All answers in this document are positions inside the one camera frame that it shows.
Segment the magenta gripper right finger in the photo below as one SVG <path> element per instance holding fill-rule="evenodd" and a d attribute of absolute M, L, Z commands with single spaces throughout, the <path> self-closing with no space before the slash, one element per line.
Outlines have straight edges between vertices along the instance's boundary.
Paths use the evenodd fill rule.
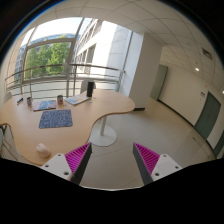
<path fill-rule="evenodd" d="M 133 144 L 133 155 L 145 185 L 182 169 L 168 154 L 159 155 L 138 143 Z"/>

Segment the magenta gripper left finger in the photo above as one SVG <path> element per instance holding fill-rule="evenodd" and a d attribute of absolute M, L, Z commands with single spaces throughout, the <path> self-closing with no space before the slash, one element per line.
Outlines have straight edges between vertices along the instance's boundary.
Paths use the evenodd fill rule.
<path fill-rule="evenodd" d="M 42 169 L 79 185 L 92 153 L 92 144 L 87 143 L 67 154 L 57 153 Z"/>

